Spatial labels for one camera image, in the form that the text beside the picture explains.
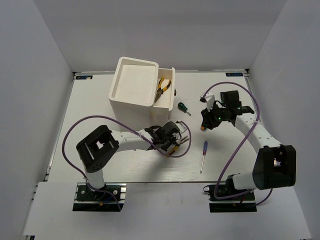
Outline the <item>yellow needle-nose pliers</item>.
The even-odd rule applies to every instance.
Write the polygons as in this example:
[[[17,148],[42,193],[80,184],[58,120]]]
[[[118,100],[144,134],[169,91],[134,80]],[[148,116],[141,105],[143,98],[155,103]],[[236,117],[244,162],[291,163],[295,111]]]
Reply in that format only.
[[[172,83],[172,80],[169,79],[168,80],[168,83],[162,87],[162,83],[165,81],[165,78],[162,77],[159,82],[158,82],[158,85],[157,85],[157,91],[156,91],[156,95],[155,95],[155,99],[154,99],[154,103],[156,103],[159,98],[162,96],[162,94],[168,90],[168,88],[171,86],[171,83]]]
[[[179,147],[180,147],[182,144],[184,144],[184,143],[186,143],[187,141],[189,141],[189,140],[190,140],[190,138],[189,138],[188,136],[184,136],[184,137],[178,139],[177,142],[179,143]]]

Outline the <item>white drawer cabinet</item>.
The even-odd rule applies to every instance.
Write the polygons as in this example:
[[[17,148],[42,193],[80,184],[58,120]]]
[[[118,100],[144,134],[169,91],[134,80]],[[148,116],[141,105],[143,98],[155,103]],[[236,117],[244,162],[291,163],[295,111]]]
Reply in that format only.
[[[136,131],[150,125],[158,72],[154,61],[119,58],[108,95],[116,120]]]

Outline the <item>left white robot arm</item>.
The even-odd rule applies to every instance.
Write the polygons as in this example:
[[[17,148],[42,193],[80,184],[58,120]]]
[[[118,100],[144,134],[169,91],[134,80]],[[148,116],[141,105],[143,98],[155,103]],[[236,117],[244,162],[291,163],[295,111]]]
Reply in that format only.
[[[99,200],[105,196],[103,168],[117,152],[156,148],[167,152],[178,143],[187,128],[181,122],[167,122],[164,126],[152,126],[134,134],[130,131],[112,131],[101,125],[76,145],[89,183],[88,193]]]

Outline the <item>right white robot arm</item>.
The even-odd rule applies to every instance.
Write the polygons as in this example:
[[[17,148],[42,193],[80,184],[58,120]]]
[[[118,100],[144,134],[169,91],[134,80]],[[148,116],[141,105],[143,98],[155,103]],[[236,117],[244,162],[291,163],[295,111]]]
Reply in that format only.
[[[201,111],[201,128],[214,129],[222,122],[232,123],[255,150],[257,157],[252,171],[230,175],[225,188],[226,195],[236,200],[244,190],[267,190],[292,187],[296,183],[297,153],[292,145],[284,145],[275,139],[258,122],[255,111],[243,106],[236,90],[221,92],[221,100],[207,93],[200,100],[206,104]]]

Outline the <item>blue red precision screwdriver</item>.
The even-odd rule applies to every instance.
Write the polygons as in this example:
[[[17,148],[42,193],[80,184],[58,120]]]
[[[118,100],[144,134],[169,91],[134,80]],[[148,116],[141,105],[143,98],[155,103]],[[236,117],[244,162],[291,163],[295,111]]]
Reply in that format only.
[[[204,162],[205,162],[207,150],[208,150],[208,141],[206,140],[203,144],[203,149],[202,149],[202,161],[201,161],[200,174],[202,174],[202,172],[203,172],[203,167],[204,167]]]

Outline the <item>green stubby flathead screwdriver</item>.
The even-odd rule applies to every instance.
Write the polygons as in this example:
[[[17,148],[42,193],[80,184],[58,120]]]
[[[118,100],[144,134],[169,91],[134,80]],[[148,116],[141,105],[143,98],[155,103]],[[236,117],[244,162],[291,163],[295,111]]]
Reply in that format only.
[[[191,116],[191,113],[188,111],[188,108],[186,107],[186,105],[183,102],[179,102],[177,105],[178,109],[186,114],[188,114],[189,116]]]

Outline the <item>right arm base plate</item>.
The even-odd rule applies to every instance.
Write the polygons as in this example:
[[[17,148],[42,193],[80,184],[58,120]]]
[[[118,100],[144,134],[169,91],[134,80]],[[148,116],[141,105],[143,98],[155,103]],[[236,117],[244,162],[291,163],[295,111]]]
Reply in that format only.
[[[203,187],[203,192],[208,195],[210,213],[254,213],[257,212],[256,199],[251,191],[247,194],[219,200],[214,197],[215,184]]]

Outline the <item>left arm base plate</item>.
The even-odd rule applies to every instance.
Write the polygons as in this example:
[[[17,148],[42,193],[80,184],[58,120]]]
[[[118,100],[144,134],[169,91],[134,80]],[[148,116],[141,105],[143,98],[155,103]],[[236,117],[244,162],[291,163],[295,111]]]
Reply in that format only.
[[[125,183],[107,183],[103,190],[111,192],[117,199],[105,192],[92,191],[85,183],[78,183],[75,191],[73,212],[120,212],[126,198]]]

